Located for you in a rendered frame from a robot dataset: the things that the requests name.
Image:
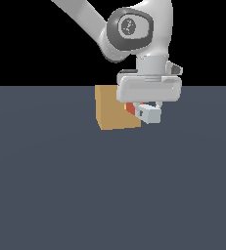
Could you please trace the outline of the pale grey gripper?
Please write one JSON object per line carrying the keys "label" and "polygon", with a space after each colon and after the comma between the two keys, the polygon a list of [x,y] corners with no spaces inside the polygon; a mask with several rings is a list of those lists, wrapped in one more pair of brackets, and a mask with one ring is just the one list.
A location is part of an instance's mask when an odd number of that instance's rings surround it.
{"label": "pale grey gripper", "polygon": [[180,98],[182,80],[175,75],[138,75],[136,71],[122,70],[117,75],[116,99],[120,103],[133,103],[135,116],[141,117],[140,103],[176,102]]}

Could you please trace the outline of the orange and white peg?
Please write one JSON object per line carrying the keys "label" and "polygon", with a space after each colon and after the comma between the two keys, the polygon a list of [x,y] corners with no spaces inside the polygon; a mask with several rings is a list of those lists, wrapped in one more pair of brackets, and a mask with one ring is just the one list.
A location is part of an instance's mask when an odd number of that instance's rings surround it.
{"label": "orange and white peg", "polygon": [[[133,103],[126,103],[124,108],[135,116],[135,107]],[[137,117],[138,119],[146,124],[160,123],[161,108],[155,108],[155,105],[140,103],[140,109],[143,111],[143,114],[141,117]]]}

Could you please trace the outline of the tan box with hole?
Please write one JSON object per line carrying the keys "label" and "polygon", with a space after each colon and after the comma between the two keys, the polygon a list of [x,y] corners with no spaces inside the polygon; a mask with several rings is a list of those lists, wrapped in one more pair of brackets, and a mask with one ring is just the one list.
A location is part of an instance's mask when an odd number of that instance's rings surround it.
{"label": "tan box with hole", "polygon": [[136,128],[141,120],[116,99],[116,85],[96,85],[96,119],[101,130]]}

